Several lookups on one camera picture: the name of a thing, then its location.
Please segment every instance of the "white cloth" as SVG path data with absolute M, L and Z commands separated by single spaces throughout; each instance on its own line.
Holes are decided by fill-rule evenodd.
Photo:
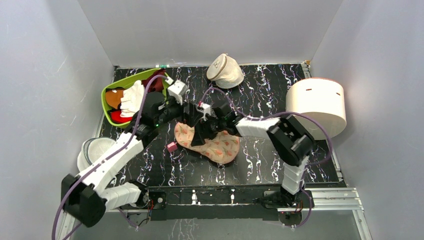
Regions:
M 143 95 L 145 94 L 145 87 L 142 81 L 137 80 L 132 87 L 123 91 L 123 97 L 120 99 L 120 116 L 122 118 L 131 118 L 136 112 L 140 110 Z
M 207 69 L 206 77 L 218 87 L 230 89 L 242 83 L 245 75 L 236 60 L 223 53 Z

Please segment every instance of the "small pink block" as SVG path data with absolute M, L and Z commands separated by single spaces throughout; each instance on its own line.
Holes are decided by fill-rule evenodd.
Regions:
M 172 153 L 173 151 L 178 149 L 175 142 L 171 142 L 170 144 L 166 145 L 166 148 L 168 149 L 168 152 L 170 152 L 170 153 Z

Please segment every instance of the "white wall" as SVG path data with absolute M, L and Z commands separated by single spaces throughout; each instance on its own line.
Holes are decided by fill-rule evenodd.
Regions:
M 50 238 L 112 75 L 76 0 L 0 1 L 0 239 Z
M 78 0 L 112 63 L 310 60 L 342 0 Z
M 423 60 L 424 1 L 345 0 L 311 62 L 344 87 L 336 152 L 376 240 L 423 239 Z

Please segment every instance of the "white cylindrical container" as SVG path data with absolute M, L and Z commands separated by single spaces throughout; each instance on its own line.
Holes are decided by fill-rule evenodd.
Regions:
M 311 77 L 293 84 L 285 97 L 285 109 L 307 115 L 320 123 L 332 138 L 346 127 L 345 94 L 337 82 Z M 324 140 L 323 132 L 311 121 L 295 116 L 315 140 Z

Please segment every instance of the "white hat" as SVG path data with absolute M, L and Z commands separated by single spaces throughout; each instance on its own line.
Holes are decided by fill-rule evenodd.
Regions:
M 215 81 L 222 89 L 230 89 L 239 85 L 245 78 L 242 69 L 234 58 L 226 53 L 219 55 L 206 71 L 207 79 Z

